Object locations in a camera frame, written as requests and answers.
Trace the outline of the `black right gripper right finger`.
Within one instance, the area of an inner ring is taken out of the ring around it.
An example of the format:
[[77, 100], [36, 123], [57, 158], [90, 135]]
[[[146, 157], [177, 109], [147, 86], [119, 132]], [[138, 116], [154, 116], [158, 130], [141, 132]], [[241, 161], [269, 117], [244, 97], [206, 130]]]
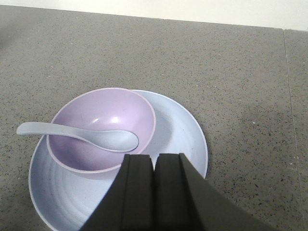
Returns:
[[160, 154], [155, 165], [158, 231], [272, 231], [218, 193], [185, 154]]

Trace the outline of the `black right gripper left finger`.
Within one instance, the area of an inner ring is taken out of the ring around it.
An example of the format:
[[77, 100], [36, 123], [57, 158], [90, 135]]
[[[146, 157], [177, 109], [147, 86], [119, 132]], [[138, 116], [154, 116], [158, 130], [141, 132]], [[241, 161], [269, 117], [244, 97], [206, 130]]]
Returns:
[[153, 165], [149, 155], [126, 154], [104, 198], [82, 231], [152, 231]]

